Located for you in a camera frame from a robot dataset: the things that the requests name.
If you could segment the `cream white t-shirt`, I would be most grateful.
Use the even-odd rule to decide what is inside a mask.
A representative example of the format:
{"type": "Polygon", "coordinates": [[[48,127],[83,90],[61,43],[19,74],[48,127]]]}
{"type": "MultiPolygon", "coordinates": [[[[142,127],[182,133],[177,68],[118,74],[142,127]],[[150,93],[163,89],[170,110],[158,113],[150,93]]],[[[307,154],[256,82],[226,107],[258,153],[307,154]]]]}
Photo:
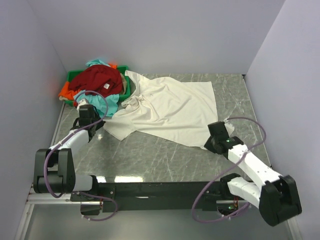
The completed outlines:
{"type": "Polygon", "coordinates": [[[211,82],[180,82],[172,77],[149,79],[127,70],[135,91],[103,128],[119,141],[134,132],[187,147],[204,148],[208,124],[218,120],[211,82]]]}

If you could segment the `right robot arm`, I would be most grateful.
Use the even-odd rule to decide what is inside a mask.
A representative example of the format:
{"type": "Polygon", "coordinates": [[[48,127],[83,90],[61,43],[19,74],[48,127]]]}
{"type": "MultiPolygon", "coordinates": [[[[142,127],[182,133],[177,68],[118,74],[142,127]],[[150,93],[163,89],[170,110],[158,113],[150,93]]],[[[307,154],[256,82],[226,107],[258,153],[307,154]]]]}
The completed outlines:
{"type": "Polygon", "coordinates": [[[220,179],[219,194],[230,200],[240,197],[256,208],[264,221],[274,227],[302,213],[296,181],[264,164],[238,137],[231,137],[222,121],[208,125],[204,147],[237,165],[250,181],[236,173],[220,179]]]}

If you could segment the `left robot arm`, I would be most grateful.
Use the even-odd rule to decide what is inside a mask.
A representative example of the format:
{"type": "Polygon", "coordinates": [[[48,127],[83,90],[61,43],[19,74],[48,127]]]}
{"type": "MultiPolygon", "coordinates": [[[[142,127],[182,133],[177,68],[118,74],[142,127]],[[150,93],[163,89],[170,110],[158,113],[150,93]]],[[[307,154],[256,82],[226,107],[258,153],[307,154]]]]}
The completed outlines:
{"type": "Polygon", "coordinates": [[[97,109],[91,104],[81,105],[79,117],[68,135],[50,148],[39,149],[35,154],[33,190],[37,194],[51,194],[59,198],[62,194],[82,192],[88,201],[100,195],[97,178],[93,175],[75,173],[73,156],[103,127],[97,109]]]}

